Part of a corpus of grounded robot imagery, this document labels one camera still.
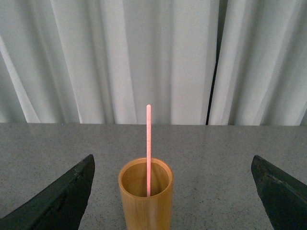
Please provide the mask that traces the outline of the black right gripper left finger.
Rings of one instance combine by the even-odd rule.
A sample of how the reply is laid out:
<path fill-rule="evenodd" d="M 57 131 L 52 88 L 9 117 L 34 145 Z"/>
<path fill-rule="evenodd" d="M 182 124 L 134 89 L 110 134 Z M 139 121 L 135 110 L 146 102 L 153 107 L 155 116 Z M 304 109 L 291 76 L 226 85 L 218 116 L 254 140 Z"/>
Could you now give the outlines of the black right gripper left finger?
<path fill-rule="evenodd" d="M 95 172 L 88 155 L 48 187 L 1 218 L 2 230 L 77 230 L 88 205 Z"/>

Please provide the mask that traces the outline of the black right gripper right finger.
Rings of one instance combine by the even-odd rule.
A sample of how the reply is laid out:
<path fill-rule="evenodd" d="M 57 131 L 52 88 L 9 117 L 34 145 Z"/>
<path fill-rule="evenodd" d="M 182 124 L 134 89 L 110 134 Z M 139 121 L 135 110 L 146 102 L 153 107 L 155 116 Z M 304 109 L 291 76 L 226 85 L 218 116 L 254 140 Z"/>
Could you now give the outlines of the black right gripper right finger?
<path fill-rule="evenodd" d="M 251 172 L 258 196 L 275 230 L 307 228 L 307 185 L 255 155 Z"/>

